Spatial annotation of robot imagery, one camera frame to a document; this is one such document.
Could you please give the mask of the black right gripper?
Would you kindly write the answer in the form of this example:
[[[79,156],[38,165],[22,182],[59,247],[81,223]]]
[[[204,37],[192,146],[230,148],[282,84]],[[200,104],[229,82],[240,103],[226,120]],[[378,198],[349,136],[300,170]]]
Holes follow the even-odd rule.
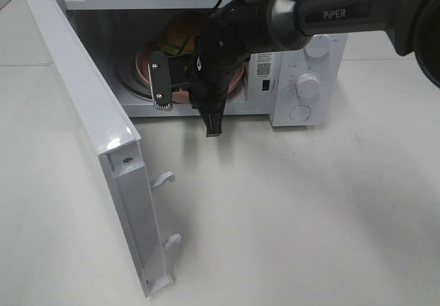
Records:
[[[206,126],[207,137],[222,133],[230,81],[249,56],[237,36],[238,3],[229,3],[201,25],[192,58],[190,101]]]

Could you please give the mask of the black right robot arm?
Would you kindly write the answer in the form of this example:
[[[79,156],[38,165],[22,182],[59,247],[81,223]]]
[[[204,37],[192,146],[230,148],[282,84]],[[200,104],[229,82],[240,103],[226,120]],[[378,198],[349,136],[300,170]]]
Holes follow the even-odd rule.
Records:
[[[195,39],[190,102],[207,136],[221,133],[228,87],[252,54],[300,50],[318,34],[383,31],[439,84],[439,0],[232,0],[217,4]]]

